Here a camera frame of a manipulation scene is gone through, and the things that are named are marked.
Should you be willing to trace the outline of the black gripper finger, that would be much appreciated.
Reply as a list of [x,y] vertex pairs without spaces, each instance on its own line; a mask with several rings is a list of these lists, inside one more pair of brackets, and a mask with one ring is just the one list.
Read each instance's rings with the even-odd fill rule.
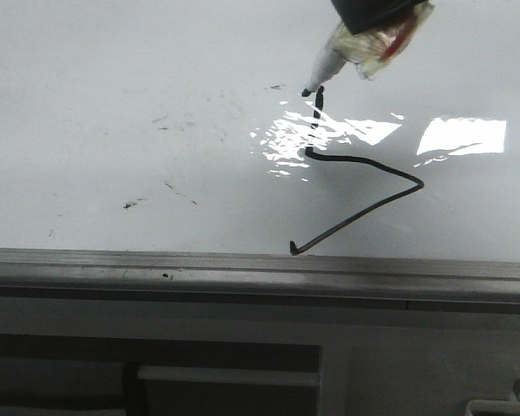
[[409,16],[422,0],[331,0],[352,35],[398,22]]

